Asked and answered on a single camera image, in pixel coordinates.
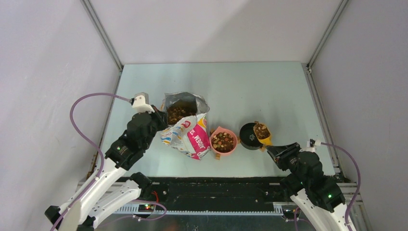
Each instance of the pet food bag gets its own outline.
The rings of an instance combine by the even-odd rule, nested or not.
[[[201,160],[210,150],[205,115],[210,107],[202,96],[188,92],[165,94],[161,111],[169,127],[160,133],[164,144],[188,157]]]

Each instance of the kibble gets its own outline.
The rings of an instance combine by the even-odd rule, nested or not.
[[[258,139],[263,140],[270,136],[270,132],[267,129],[267,126],[264,124],[256,124],[254,126],[254,132]]]
[[[221,153],[229,153],[234,148],[233,141],[233,137],[226,132],[218,133],[211,140],[213,148]]]

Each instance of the metal frame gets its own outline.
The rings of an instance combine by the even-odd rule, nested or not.
[[[104,43],[105,47],[107,48],[110,56],[112,57],[113,61],[116,64],[117,68],[119,69],[119,78],[118,78],[118,81],[117,81],[116,86],[115,86],[115,93],[116,93],[118,83],[119,83],[120,77],[121,77],[121,71],[123,70],[124,66],[121,63],[121,61],[119,59],[119,56],[117,55],[117,53],[115,51],[115,48],[114,48],[112,42],[110,41],[105,29],[103,28],[103,25],[102,25],[98,15],[96,14],[95,9],[94,9],[91,1],[90,0],[81,0],[81,2],[83,4],[83,6],[84,6],[84,9],[88,13],[90,20],[94,24],[98,34],[100,35],[102,42]],[[333,138],[332,138],[332,134],[331,134],[330,129],[329,129],[329,123],[328,123],[327,117],[325,115],[323,105],[322,105],[322,102],[320,100],[319,93],[318,93],[315,81],[314,81],[313,76],[312,76],[312,67],[313,67],[317,57],[319,56],[322,48],[324,47],[325,43],[327,42],[328,38],[330,37],[330,34],[333,32],[334,27],[336,26],[340,16],[344,12],[344,9],[348,5],[348,3],[349,3],[349,0],[341,0],[339,6],[337,7],[337,9],[336,9],[331,21],[330,21],[330,23],[328,24],[326,30],[324,31],[322,38],[320,39],[317,47],[315,48],[309,62],[307,64],[302,64],[304,72],[305,72],[306,81],[307,81],[307,84],[309,86],[309,90],[310,90],[310,93],[312,95],[313,102],[315,104],[315,109],[316,109],[316,112],[317,112],[318,117],[319,117],[320,125],[321,125],[321,127],[323,129],[324,138],[329,143],[333,143]],[[109,112],[112,110],[113,102],[114,101],[112,100]],[[109,117],[110,117],[110,113],[109,113],[109,115],[107,117],[107,120],[105,122],[105,129],[104,129],[104,132],[103,132],[104,134],[105,134],[106,125],[107,125],[107,122],[109,120]],[[341,159],[338,158],[338,154],[337,154],[336,150],[330,147],[329,148],[329,153],[330,153],[331,158],[332,158],[332,163],[333,163],[333,166],[334,166],[335,173],[337,175],[342,175],[343,174],[343,176],[345,176],[344,173],[342,172]],[[94,158],[92,167],[95,166],[96,160],[97,160],[97,158]],[[83,183],[84,183],[83,181],[79,182],[78,183],[78,188],[81,187]],[[120,187],[122,184],[124,184],[124,183],[117,182],[117,183],[113,184],[106,193],[114,191],[115,188]],[[351,197],[353,196],[353,193],[356,190],[356,187],[357,187],[356,184],[355,183],[339,183],[338,185],[342,189],[342,192],[344,193],[346,201],[350,201]],[[295,207],[295,204],[293,202],[274,202],[273,204],[276,205],[276,206],[279,206],[279,207],[285,207],[285,208],[290,208],[290,209]],[[177,211],[174,214],[177,214],[177,213],[180,213],[180,214],[192,214],[192,215],[193,214],[202,215],[202,213],[194,213],[194,212],[189,212],[189,211],[187,213],[185,213],[185,212],[183,213],[182,211]],[[357,197],[357,199],[355,201],[355,205],[352,208],[352,213],[354,214],[353,222],[355,223],[355,226],[356,226],[357,230],[361,230],[361,231],[371,231],[372,230],[372,227],[370,225],[370,222],[369,222],[369,219],[368,219],[368,216],[367,216],[367,213],[366,213],[366,210],[365,210],[365,207],[364,207],[364,204],[363,204],[363,201],[362,201],[362,198],[361,198],[360,194],[358,195],[358,197]]]
[[[106,33],[105,29],[102,26],[102,23],[93,8],[93,5],[90,0],[81,0],[84,9],[87,11],[92,24],[95,26],[96,31],[98,32],[99,36],[101,37],[102,42],[104,43],[105,47],[108,49],[108,52],[112,59],[114,60],[117,68],[119,71],[123,70],[123,64],[120,62],[119,56],[117,55],[115,48],[110,41],[108,34]]]
[[[336,12],[334,12],[334,15],[332,19],[330,20],[329,25],[327,26],[326,30],[323,33],[323,36],[321,37],[317,47],[313,51],[312,57],[310,57],[309,62],[307,63],[307,66],[311,68],[313,64],[315,64],[315,61],[320,54],[321,49],[323,48],[324,44],[326,43],[327,39],[329,38],[330,34],[332,33],[334,26],[336,26],[340,16],[342,15],[344,9],[346,8],[347,4],[349,3],[350,0],[342,0],[339,4],[339,6],[336,9]]]

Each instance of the bowl of kibble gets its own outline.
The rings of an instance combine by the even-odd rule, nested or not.
[[[222,156],[231,155],[238,144],[237,136],[228,129],[218,127],[210,136],[211,149]]]

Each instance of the purple cable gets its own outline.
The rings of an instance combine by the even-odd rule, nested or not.
[[[297,207],[294,210],[294,228],[296,229],[296,231],[299,231],[298,227],[297,227],[297,219],[296,219],[296,215],[297,215],[297,211],[299,210],[299,207]]]
[[[284,220],[287,220],[287,221],[294,221],[294,219],[287,219],[287,218],[285,217],[285,215],[283,215],[282,218],[283,218]],[[302,218],[299,218],[299,220],[300,220],[300,221],[307,222],[311,227],[315,228],[309,220],[307,220],[307,219],[302,219]]]
[[[357,181],[358,181],[358,182],[357,182],[357,189],[356,189],[356,192],[354,192],[354,195],[353,195],[353,197],[351,198],[350,203],[347,205],[347,209],[345,210],[345,215],[344,215],[345,222],[346,222],[346,224],[348,224],[348,217],[350,216],[351,207],[353,206],[353,203],[354,203],[354,201],[355,201],[356,198],[357,198],[357,194],[358,194],[358,192],[360,191],[360,185],[361,185],[360,169],[358,168],[358,165],[357,165],[356,160],[355,160],[355,159],[351,156],[351,154],[348,153],[348,151],[346,151],[344,148],[339,147],[339,146],[334,145],[334,144],[330,144],[330,143],[323,143],[323,142],[322,142],[321,144],[326,145],[326,146],[329,146],[329,147],[334,147],[334,148],[337,148],[337,149],[343,151],[343,152],[351,159],[351,161],[353,161],[353,164],[354,164],[354,166],[356,167],[356,171],[357,171]],[[353,229],[352,229],[349,225],[347,225],[347,227],[348,227],[348,230],[349,230],[349,231],[353,231]]]
[[[160,219],[160,218],[164,217],[164,215],[166,215],[166,213],[167,213],[167,208],[164,205],[162,205],[161,203],[157,203],[157,202],[154,202],[154,201],[143,201],[143,200],[134,200],[134,201],[135,202],[142,202],[144,204],[158,205],[161,208],[163,208],[165,210],[165,212],[162,215],[160,215],[160,216],[158,216],[156,218],[150,218],[150,219],[149,218],[140,218],[140,217],[138,217],[136,215],[127,215],[127,216],[119,217],[119,218],[117,218],[117,219],[115,219],[113,221],[109,221],[108,223],[100,225],[99,227],[108,226],[108,225],[110,225],[110,224],[112,224],[114,222],[117,222],[118,220],[122,220],[122,219],[125,219],[125,218],[133,218],[133,216],[135,216],[134,218],[137,218],[137,219],[140,219],[140,220],[157,220],[157,219]]]
[[[111,93],[92,93],[92,94],[88,94],[88,95],[84,95],[81,98],[79,98],[77,101],[75,101],[75,103],[72,105],[71,107],[71,111],[69,112],[69,118],[71,119],[71,123],[72,126],[74,126],[75,130],[78,132],[78,134],[80,136],[82,136],[82,138],[84,138],[88,143],[90,143],[93,147],[96,148],[96,150],[98,150],[98,154],[99,157],[101,159],[101,166],[99,167],[98,172],[96,173],[96,176],[99,177],[99,175],[101,175],[102,172],[102,168],[103,168],[103,164],[104,164],[104,158],[103,158],[103,153],[101,151],[101,149],[99,148],[99,146],[97,144],[95,144],[93,141],[91,141],[87,136],[85,136],[78,128],[78,126],[75,124],[74,121],[74,109],[75,106],[82,101],[83,99],[92,97],[92,96],[97,96],[97,95],[107,95],[107,96],[111,96],[111,97],[115,97],[124,101],[128,101],[130,102],[130,99],[124,98],[122,96],[118,96],[115,94],[111,94]],[[62,220],[62,218],[65,216],[65,214],[68,212],[68,209],[71,208],[71,206],[75,203],[75,201],[79,200],[86,192],[87,190],[95,183],[95,179],[93,179],[89,185],[87,187],[84,188],[84,190],[82,190],[82,192],[68,205],[68,207],[65,209],[65,211],[60,215],[60,217],[55,221],[55,223],[53,224],[52,228],[50,231],[54,231],[54,229],[57,227],[58,223],[60,223],[60,221]]]

